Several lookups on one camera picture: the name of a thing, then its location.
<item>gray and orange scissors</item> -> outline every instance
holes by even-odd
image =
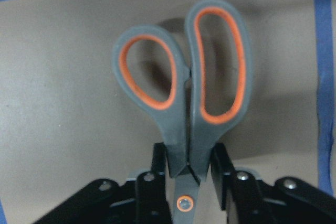
[[[238,82],[231,108],[211,115],[205,107],[205,52],[200,20],[212,14],[229,26],[238,58]],[[174,223],[192,223],[199,184],[206,179],[211,150],[218,139],[234,127],[245,114],[252,83],[252,62],[247,30],[239,12],[222,0],[197,3],[187,15],[185,32],[191,52],[191,71],[180,47],[165,29],[154,25],[132,27],[116,42],[112,53],[114,74],[127,95],[157,122],[167,149],[169,173],[175,178]],[[158,101],[146,94],[133,79],[127,66],[129,49],[139,40],[152,40],[166,52],[172,84],[167,100]],[[185,82],[192,79],[190,132],[187,131]]]

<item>scissors blade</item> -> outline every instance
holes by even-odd
[[[186,167],[175,179],[173,223],[192,224],[200,183]]]

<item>metal screw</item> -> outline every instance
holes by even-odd
[[[288,189],[295,189],[297,187],[297,184],[295,183],[294,180],[291,180],[291,179],[286,179],[284,182],[283,182],[284,186]]]
[[[178,198],[177,200],[177,208],[181,212],[189,212],[194,207],[194,200],[192,197],[184,195]]]
[[[248,180],[248,174],[246,172],[239,172],[237,178],[240,180]]]
[[[143,176],[143,180],[147,181],[147,182],[150,182],[150,181],[155,180],[155,176],[152,173],[146,173],[146,175]]]
[[[100,191],[106,191],[112,187],[112,184],[109,181],[104,181],[100,186],[99,190]]]

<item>gray scissors handle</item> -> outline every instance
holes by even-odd
[[[232,107],[221,115],[211,115],[205,108],[204,58],[206,55],[199,24],[201,18],[208,14],[217,15],[228,24],[238,58],[236,97]],[[197,3],[186,18],[185,31],[188,36],[192,58],[192,115],[189,162],[196,176],[205,180],[211,149],[225,132],[242,119],[247,111],[253,78],[251,49],[242,17],[231,4],[223,0],[204,0]]]
[[[139,40],[152,40],[166,52],[172,73],[170,95],[158,101],[147,95],[136,83],[127,66],[129,49]],[[190,70],[180,47],[165,29],[154,25],[132,27],[117,40],[112,52],[112,69],[121,88],[158,124],[167,147],[169,173],[177,176],[187,164],[185,81]]]

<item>orange handle lining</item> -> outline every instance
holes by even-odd
[[[204,61],[204,48],[202,43],[201,32],[199,29],[200,28],[199,24],[201,18],[207,14],[215,14],[224,19],[228,23],[234,38],[238,57],[239,66],[238,66],[238,83],[237,83],[236,97],[231,108],[221,115],[210,115],[205,109],[205,61]],[[226,123],[236,116],[236,114],[239,112],[239,110],[243,105],[243,99],[246,87],[246,62],[245,62],[243,40],[240,35],[238,25],[234,20],[234,18],[232,17],[232,15],[229,12],[216,6],[210,6],[201,10],[195,18],[194,27],[195,27],[195,35],[198,50],[200,52],[199,60],[201,63],[201,104],[200,104],[201,115],[205,121],[211,124]]]
[[[158,44],[160,44],[165,52],[167,53],[167,56],[169,58],[170,66],[171,66],[171,72],[172,72],[172,85],[170,89],[169,97],[166,101],[158,101],[149,95],[147,95],[135,82],[135,80],[132,77],[132,74],[127,66],[127,54],[130,50],[131,46],[136,43],[139,40],[152,40]],[[169,46],[164,42],[162,39],[158,38],[154,35],[149,34],[140,34],[132,39],[130,39],[121,49],[119,54],[119,67],[121,74],[127,83],[127,85],[130,87],[130,89],[134,92],[134,94],[146,105],[152,107],[156,110],[165,110],[169,108],[176,97],[176,91],[177,91],[177,72],[176,72],[176,64],[173,57],[173,54],[169,48]]]

